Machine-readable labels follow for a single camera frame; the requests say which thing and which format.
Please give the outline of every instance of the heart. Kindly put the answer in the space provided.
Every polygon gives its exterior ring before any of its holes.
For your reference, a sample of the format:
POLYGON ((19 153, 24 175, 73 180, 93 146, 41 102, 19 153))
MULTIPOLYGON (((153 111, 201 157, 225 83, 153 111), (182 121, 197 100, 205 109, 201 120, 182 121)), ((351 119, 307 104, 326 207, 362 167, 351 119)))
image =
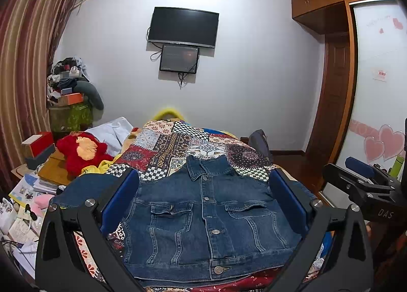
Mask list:
POLYGON ((393 18, 393 24, 396 29, 402 30, 403 24, 396 18, 393 18))
POLYGON ((384 143, 376 141, 372 136, 365 138, 364 147, 368 163, 377 160, 384 153, 384 143))
POLYGON ((393 132, 389 125, 382 125, 379 130, 379 140, 384 143, 384 160, 394 158, 404 149, 404 133, 401 131, 393 132))

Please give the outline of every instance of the red plush toy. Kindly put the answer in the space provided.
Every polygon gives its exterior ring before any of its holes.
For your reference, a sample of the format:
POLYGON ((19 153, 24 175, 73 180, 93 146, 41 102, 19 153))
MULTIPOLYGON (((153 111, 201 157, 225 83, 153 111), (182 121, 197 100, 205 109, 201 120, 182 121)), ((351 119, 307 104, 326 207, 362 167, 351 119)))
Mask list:
POLYGON ((113 156, 106 154, 107 144, 87 132, 68 135, 58 140, 56 147, 65 155, 66 170, 72 176, 79 176, 87 166, 97 167, 103 160, 113 160, 113 156))

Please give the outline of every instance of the jacket button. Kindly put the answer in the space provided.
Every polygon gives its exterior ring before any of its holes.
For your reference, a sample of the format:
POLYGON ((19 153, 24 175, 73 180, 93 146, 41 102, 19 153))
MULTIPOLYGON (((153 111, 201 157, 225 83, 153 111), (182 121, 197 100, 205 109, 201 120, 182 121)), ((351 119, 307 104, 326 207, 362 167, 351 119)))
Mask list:
POLYGON ((216 266, 216 267, 213 269, 213 272, 214 272, 215 274, 219 275, 219 274, 223 273, 223 267, 221 267, 221 266, 216 266))

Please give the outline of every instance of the gray bag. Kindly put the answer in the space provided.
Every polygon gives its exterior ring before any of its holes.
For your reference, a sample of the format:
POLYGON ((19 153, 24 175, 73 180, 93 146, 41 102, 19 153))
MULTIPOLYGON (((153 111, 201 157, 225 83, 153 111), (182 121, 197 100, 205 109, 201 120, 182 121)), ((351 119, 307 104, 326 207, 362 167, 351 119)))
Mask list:
POLYGON ((262 129, 253 132, 249 137, 249 146, 253 147, 258 153, 269 158, 270 163, 273 163, 273 156, 270 153, 269 145, 267 144, 267 136, 262 129))

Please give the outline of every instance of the curtain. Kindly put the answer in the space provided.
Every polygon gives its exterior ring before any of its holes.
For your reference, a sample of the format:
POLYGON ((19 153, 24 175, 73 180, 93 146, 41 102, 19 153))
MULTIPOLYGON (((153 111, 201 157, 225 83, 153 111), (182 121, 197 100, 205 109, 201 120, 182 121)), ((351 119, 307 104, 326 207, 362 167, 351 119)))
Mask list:
POLYGON ((7 0, 0 12, 0 190, 14 186, 21 142, 49 131, 46 77, 76 0, 7 0))

